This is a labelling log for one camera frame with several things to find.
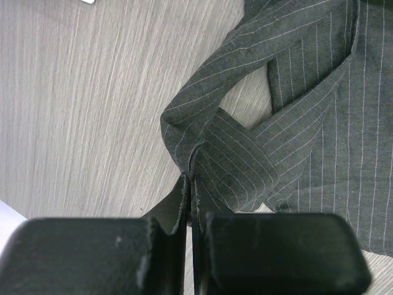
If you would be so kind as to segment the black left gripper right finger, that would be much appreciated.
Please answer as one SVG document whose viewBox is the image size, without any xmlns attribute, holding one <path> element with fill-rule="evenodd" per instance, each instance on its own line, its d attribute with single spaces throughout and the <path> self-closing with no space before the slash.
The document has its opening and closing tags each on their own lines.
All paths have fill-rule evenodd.
<svg viewBox="0 0 393 295">
<path fill-rule="evenodd" d="M 334 214 L 234 213 L 190 182 L 195 294 L 363 294 L 372 275 Z"/>
</svg>

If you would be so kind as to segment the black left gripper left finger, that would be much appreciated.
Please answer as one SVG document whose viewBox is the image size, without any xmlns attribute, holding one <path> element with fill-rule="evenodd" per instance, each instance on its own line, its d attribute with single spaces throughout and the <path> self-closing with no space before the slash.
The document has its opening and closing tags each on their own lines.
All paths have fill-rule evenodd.
<svg viewBox="0 0 393 295">
<path fill-rule="evenodd" d="M 182 294 L 188 179 L 140 218 L 36 218 L 1 254 L 2 294 Z"/>
</svg>

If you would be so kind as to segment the black pinstripe long sleeve shirt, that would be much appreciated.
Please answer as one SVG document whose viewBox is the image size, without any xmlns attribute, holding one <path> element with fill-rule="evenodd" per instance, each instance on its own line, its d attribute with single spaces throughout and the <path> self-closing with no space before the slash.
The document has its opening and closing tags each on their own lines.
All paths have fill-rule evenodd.
<svg viewBox="0 0 393 295">
<path fill-rule="evenodd" d="M 263 66 L 272 115 L 246 129 L 220 102 Z M 334 213 L 363 250 L 392 255 L 391 1 L 246 1 L 160 121 L 214 203 Z"/>
</svg>

